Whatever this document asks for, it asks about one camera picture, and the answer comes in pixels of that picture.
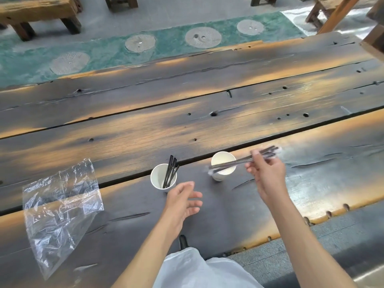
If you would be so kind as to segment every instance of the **forearm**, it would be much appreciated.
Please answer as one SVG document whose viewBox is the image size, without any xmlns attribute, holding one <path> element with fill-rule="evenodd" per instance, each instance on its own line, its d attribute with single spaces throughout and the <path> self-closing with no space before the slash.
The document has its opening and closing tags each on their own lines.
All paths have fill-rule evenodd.
<svg viewBox="0 0 384 288">
<path fill-rule="evenodd" d="M 289 198 L 277 198 L 270 209 L 301 288 L 356 287 L 322 247 Z"/>
<path fill-rule="evenodd" d="M 160 220 L 112 288 L 152 288 L 173 242 L 168 231 L 167 222 Z"/>
</svg>

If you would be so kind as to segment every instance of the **plastic bag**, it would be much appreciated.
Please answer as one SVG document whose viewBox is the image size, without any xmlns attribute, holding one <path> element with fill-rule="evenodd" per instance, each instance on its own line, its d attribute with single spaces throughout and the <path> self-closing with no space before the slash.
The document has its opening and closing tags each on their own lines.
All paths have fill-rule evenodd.
<svg viewBox="0 0 384 288">
<path fill-rule="evenodd" d="M 92 162 L 23 187 L 26 232 L 45 280 L 76 248 L 95 215 L 104 210 Z"/>
</svg>

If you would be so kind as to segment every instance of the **green marble surface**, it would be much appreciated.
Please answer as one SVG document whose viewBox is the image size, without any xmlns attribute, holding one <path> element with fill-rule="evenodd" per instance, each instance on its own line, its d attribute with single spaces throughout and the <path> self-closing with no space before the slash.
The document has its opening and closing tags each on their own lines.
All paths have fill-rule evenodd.
<svg viewBox="0 0 384 288">
<path fill-rule="evenodd" d="M 258 35 L 246 35 L 237 30 L 237 23 L 243 19 L 253 19 L 264 25 L 264 31 Z M 153 48 L 134 53 L 125 48 L 130 36 L 94 39 L 51 48 L 37 48 L 25 52 L 14 52 L 12 47 L 22 42 L 17 35 L 8 35 L 0 39 L 0 87 L 25 85 L 51 81 L 59 76 L 50 69 L 53 59 L 67 52 L 84 52 L 89 55 L 89 63 L 79 72 L 99 70 L 120 65 L 134 65 L 162 57 L 177 56 L 202 51 L 185 42 L 185 34 L 194 27 L 212 27 L 222 35 L 221 43 L 216 47 L 262 40 L 263 42 L 303 37 L 304 34 L 280 12 L 233 18 L 222 21 L 178 26 L 157 31 L 140 32 L 156 38 Z"/>
</svg>

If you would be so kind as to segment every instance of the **paper cup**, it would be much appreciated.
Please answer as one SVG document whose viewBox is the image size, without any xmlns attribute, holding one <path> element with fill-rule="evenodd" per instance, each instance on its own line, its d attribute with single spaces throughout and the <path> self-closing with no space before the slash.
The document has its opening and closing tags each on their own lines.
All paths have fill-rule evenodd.
<svg viewBox="0 0 384 288">
<path fill-rule="evenodd" d="M 159 189 L 168 193 L 168 191 L 172 189 L 176 184 L 177 173 L 174 175 L 170 183 L 170 186 L 168 188 L 163 188 L 163 183 L 166 178 L 167 168 L 168 168 L 168 164 L 157 165 L 151 172 L 151 183 L 156 189 Z"/>
<path fill-rule="evenodd" d="M 234 160 L 236 160 L 236 158 L 233 156 L 233 154 L 229 152 L 217 152 L 216 154 L 214 154 L 214 156 L 211 159 L 211 165 L 218 165 L 218 164 L 233 162 Z M 219 171 L 217 173 L 214 173 L 212 175 L 212 178 L 214 178 L 218 182 L 221 182 L 222 180 L 225 179 L 225 177 L 232 174 L 235 169 L 236 169 L 236 166 L 233 166 L 228 169 Z"/>
</svg>

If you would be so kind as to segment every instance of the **white clothing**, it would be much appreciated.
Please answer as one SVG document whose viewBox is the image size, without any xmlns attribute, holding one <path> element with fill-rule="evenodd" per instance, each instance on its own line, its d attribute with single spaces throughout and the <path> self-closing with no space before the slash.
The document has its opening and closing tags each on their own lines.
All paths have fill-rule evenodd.
<svg viewBox="0 0 384 288">
<path fill-rule="evenodd" d="M 235 261 L 212 258 L 207 261 L 189 247 L 168 255 L 153 288 L 263 288 Z"/>
</svg>

